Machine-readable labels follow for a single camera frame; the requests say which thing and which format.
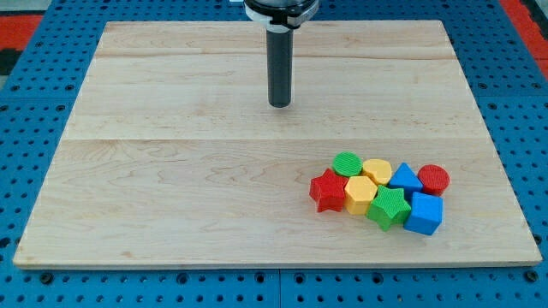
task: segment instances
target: blue cube block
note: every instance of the blue cube block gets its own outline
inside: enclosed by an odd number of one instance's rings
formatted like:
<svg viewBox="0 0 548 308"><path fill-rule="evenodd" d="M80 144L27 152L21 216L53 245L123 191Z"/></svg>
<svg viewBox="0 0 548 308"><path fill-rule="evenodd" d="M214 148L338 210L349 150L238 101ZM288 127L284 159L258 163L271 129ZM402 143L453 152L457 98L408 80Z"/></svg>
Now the blue cube block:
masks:
<svg viewBox="0 0 548 308"><path fill-rule="evenodd" d="M419 178L406 163L400 165L388 183L388 188L403 188L404 197L408 202L411 202L414 192L422 191L422 187Z"/></svg>
<svg viewBox="0 0 548 308"><path fill-rule="evenodd" d="M444 200L420 192L414 192L411 198L411 214L403 224L406 230L432 235L442 223Z"/></svg>

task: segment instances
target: toy block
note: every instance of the toy block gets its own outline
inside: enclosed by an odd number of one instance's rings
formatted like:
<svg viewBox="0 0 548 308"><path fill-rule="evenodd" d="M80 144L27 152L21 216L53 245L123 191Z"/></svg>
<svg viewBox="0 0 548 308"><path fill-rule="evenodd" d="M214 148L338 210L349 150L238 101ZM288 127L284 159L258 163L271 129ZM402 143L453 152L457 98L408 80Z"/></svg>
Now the toy block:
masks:
<svg viewBox="0 0 548 308"><path fill-rule="evenodd" d="M377 194L377 185L367 176L352 176L344 187L344 206L352 215L365 215Z"/></svg>
<svg viewBox="0 0 548 308"><path fill-rule="evenodd" d="M340 152L333 159L333 171L346 177L360 175L361 159L353 152Z"/></svg>
<svg viewBox="0 0 548 308"><path fill-rule="evenodd" d="M414 192L422 191L422 183L417 175L414 174L408 164L402 163L388 182L388 188L403 188L404 196L407 201L411 200Z"/></svg>
<svg viewBox="0 0 548 308"><path fill-rule="evenodd" d="M449 185L449 174L437 165L423 166L417 174L422 183L422 192L433 196L441 196Z"/></svg>
<svg viewBox="0 0 548 308"><path fill-rule="evenodd" d="M316 201L316 211L324 210L341 211L344 206L344 187L348 178L336 175L333 170L325 172L310 181L310 197Z"/></svg>
<svg viewBox="0 0 548 308"><path fill-rule="evenodd" d="M371 202L367 218L377 222L383 231L394 224L404 223L411 212L411 206L403 197L403 188L378 187L377 197Z"/></svg>
<svg viewBox="0 0 548 308"><path fill-rule="evenodd" d="M414 192L411 198L411 214L403 227L406 230L432 235L444 216L444 200L438 196Z"/></svg>
<svg viewBox="0 0 548 308"><path fill-rule="evenodd" d="M392 177L392 166L384 159L367 159L361 173L369 176L375 184L386 186Z"/></svg>

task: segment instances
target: black cylindrical end effector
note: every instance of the black cylindrical end effector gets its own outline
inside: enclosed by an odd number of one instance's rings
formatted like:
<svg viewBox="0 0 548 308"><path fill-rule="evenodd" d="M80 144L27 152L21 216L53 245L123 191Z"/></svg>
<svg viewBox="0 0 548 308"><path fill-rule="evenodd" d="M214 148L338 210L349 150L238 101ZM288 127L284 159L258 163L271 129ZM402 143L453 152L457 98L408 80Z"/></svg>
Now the black cylindrical end effector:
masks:
<svg viewBox="0 0 548 308"><path fill-rule="evenodd" d="M266 32L268 65L268 101L277 108L291 103L291 65L293 30L286 33Z"/></svg>

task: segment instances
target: yellow hexagon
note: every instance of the yellow hexagon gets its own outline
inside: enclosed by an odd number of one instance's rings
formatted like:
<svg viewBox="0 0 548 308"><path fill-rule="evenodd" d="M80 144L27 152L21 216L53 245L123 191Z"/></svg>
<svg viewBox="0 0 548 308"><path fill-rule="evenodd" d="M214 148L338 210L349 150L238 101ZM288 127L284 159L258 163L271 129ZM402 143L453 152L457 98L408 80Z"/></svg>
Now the yellow hexagon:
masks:
<svg viewBox="0 0 548 308"><path fill-rule="evenodd" d="M377 185L388 184L392 177L392 166L383 159L368 159L363 163L362 175L367 175Z"/></svg>
<svg viewBox="0 0 548 308"><path fill-rule="evenodd" d="M344 206L352 215L365 215L377 194L377 185L367 176L352 176L344 188Z"/></svg>

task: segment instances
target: green block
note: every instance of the green block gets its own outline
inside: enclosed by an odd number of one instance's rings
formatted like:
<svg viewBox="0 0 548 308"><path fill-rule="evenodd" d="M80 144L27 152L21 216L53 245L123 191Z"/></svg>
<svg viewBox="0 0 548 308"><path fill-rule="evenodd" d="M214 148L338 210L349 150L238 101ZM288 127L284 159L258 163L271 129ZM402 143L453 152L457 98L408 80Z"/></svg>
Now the green block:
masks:
<svg viewBox="0 0 548 308"><path fill-rule="evenodd" d="M357 176L361 173L362 161L353 152L340 152L333 159L333 171L341 176Z"/></svg>
<svg viewBox="0 0 548 308"><path fill-rule="evenodd" d="M377 222L383 231L394 224L403 224L411 213L411 206L403 197L403 188L378 187L378 195L371 202L367 218Z"/></svg>

